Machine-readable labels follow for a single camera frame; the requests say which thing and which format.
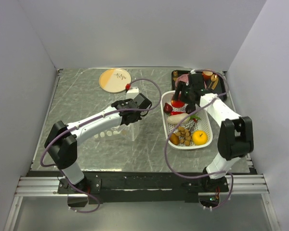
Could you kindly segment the red apple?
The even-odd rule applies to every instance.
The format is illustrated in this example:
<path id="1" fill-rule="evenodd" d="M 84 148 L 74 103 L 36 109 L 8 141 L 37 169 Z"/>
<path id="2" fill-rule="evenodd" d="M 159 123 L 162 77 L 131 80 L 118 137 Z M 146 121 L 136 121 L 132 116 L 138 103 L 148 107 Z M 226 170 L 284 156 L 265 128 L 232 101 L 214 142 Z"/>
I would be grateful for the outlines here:
<path id="1" fill-rule="evenodd" d="M 185 106 L 185 103 L 180 100 L 171 100 L 171 105 L 174 108 L 182 108 Z"/>

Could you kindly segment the white radish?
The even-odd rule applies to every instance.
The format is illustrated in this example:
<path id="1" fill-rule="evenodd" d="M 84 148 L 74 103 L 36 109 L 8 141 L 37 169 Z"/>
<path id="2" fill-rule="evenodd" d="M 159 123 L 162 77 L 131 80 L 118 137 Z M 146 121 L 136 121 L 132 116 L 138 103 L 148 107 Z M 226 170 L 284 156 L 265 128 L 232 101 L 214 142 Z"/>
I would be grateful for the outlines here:
<path id="1" fill-rule="evenodd" d="M 189 122 L 190 116 L 187 113 L 171 115 L 167 118 L 167 123 L 170 125 L 186 124 Z"/>

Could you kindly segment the red chili pepper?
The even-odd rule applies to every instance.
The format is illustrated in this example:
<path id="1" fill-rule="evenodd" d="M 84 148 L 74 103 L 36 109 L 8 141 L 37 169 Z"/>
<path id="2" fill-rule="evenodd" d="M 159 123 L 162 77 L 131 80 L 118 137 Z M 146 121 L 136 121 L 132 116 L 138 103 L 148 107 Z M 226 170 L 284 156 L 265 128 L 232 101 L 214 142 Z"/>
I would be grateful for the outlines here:
<path id="1" fill-rule="evenodd" d="M 181 115 L 181 114 L 185 114 L 185 112 L 181 112 L 181 111 L 172 111 L 172 112 L 170 113 L 170 116 Z"/>

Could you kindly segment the clear dotted zip bag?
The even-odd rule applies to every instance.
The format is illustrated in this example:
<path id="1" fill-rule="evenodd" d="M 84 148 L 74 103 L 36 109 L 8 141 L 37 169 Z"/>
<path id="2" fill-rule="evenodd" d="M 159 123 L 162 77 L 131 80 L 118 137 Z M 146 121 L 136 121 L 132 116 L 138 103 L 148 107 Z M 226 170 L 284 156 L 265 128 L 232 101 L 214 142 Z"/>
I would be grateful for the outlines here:
<path id="1" fill-rule="evenodd" d="M 95 134 L 95 140 L 120 140 L 126 139 L 135 141 L 140 133 L 140 122 L 131 123 L 129 125 L 120 125 L 112 127 L 108 130 Z"/>

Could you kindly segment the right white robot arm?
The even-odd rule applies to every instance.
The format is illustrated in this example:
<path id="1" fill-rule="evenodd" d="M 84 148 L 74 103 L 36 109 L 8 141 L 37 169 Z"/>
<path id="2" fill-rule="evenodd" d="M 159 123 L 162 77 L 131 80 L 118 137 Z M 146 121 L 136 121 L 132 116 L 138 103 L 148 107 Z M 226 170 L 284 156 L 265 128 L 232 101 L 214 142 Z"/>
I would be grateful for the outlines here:
<path id="1" fill-rule="evenodd" d="M 240 116 L 217 94 L 205 88 L 201 70 L 191 70 L 188 73 L 187 83 L 179 81 L 174 99 L 195 106 L 196 109 L 190 115 L 205 110 L 220 128 L 218 153 L 204 168 L 204 178 L 201 180 L 202 188 L 212 192 L 218 186 L 217 179 L 224 177 L 238 160 L 253 151 L 252 119 L 248 116 Z"/>

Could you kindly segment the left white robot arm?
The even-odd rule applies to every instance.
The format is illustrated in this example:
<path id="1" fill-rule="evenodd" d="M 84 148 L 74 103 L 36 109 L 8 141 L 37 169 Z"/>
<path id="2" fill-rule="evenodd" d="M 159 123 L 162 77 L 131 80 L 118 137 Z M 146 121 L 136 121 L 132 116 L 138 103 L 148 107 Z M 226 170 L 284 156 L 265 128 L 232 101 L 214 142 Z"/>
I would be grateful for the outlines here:
<path id="1" fill-rule="evenodd" d="M 88 192 L 90 188 L 77 163 L 78 145 L 102 131 L 141 120 L 141 112 L 151 106 L 152 102 L 139 93 L 133 99 L 116 101 L 100 113 L 81 121 L 70 124 L 58 121 L 53 125 L 44 147 L 69 180 L 68 186 L 73 192 Z"/>

